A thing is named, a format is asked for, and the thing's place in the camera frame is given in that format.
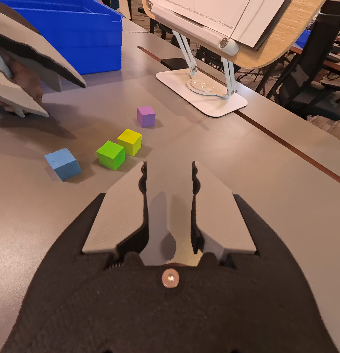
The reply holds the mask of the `yellow foam cube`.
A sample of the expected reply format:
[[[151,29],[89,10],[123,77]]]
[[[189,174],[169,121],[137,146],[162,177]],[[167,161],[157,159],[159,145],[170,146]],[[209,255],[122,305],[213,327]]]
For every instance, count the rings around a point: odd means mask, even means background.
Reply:
[[[125,154],[134,157],[142,146],[142,135],[130,129],[124,132],[117,138],[118,145],[124,147]]]

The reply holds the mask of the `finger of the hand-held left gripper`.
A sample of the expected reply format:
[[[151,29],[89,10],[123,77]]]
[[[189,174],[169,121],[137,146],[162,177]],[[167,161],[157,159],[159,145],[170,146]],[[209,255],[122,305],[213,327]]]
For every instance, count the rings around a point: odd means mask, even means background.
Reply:
[[[9,105],[22,118],[25,117],[24,112],[49,117],[48,112],[40,104],[2,72],[0,72],[0,102]]]
[[[0,47],[19,63],[34,70],[40,80],[61,92],[60,78],[86,88],[86,82],[39,33],[0,12]]]

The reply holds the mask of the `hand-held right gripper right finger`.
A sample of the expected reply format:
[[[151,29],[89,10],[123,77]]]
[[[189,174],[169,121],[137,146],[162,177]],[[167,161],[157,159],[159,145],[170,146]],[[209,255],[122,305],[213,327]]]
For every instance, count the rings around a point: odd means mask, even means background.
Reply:
[[[194,254],[254,254],[256,246],[232,190],[198,161],[192,162],[190,240]]]

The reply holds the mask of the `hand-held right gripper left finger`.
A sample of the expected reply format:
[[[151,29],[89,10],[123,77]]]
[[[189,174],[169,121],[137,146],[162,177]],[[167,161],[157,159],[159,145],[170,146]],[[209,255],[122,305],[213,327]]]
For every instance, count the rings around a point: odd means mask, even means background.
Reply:
[[[149,241],[147,163],[139,162],[105,193],[82,252],[123,258],[140,254]]]

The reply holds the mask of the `white document holder stand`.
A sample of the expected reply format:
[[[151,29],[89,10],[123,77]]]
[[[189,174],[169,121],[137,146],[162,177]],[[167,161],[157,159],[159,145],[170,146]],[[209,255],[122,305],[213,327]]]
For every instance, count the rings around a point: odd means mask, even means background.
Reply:
[[[185,61],[186,69],[159,72],[156,78],[208,117],[220,118],[247,105],[247,100],[236,92],[234,65],[247,69],[262,68],[275,62],[296,42],[325,1],[291,1],[269,37],[257,50],[240,45],[238,53],[228,55],[192,36],[181,34],[161,20],[155,19],[142,1],[150,19],[169,27],[175,35]],[[217,82],[201,72],[190,50],[188,39],[219,55],[224,67],[225,83]]]

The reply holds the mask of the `blue foam cube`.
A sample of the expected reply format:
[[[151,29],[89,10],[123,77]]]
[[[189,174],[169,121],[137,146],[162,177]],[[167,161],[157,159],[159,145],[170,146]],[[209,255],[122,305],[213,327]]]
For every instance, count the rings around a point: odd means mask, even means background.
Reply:
[[[82,173],[76,158],[67,148],[46,154],[44,157],[61,181]]]

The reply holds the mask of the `green foam cube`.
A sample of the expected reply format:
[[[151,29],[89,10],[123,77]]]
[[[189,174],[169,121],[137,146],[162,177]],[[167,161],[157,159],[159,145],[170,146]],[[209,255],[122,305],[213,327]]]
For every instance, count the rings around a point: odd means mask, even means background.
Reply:
[[[99,163],[112,170],[117,170],[125,161],[124,147],[111,141],[107,141],[96,153]]]

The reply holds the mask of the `purple foam cube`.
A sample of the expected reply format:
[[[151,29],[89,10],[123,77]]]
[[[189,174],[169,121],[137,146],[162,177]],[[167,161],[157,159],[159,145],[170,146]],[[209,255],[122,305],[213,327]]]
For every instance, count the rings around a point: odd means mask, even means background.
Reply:
[[[141,127],[152,127],[155,125],[155,112],[151,106],[137,108],[137,121]]]

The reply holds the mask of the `black office chair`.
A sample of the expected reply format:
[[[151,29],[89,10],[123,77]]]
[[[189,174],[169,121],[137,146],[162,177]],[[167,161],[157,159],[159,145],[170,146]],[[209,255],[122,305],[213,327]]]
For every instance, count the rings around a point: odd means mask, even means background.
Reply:
[[[276,104],[305,120],[311,115],[339,121],[340,114],[328,96],[339,91],[340,86],[323,83],[323,89],[318,89],[311,85],[322,69],[339,30],[340,2],[325,2],[301,54],[295,55],[266,98],[273,96]]]

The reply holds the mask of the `blue plastic bin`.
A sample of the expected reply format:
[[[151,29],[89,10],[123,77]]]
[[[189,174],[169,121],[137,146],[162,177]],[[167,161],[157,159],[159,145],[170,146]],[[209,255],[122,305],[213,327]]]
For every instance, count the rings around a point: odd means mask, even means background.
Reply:
[[[80,75],[122,68],[124,16],[94,0],[3,0]]]

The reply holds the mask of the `person's left hand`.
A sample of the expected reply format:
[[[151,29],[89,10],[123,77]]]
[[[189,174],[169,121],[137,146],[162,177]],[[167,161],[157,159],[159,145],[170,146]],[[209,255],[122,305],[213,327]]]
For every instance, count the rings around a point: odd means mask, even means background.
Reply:
[[[37,73],[14,59],[11,60],[9,67],[13,75],[13,81],[41,105],[43,91]]]

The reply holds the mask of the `printed instruction sheet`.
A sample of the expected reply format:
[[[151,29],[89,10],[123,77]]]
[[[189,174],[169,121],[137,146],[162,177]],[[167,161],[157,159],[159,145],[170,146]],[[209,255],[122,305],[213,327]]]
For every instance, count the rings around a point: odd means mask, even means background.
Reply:
[[[269,37],[289,0],[149,1],[155,19],[172,29],[235,55],[240,45],[257,51]]]

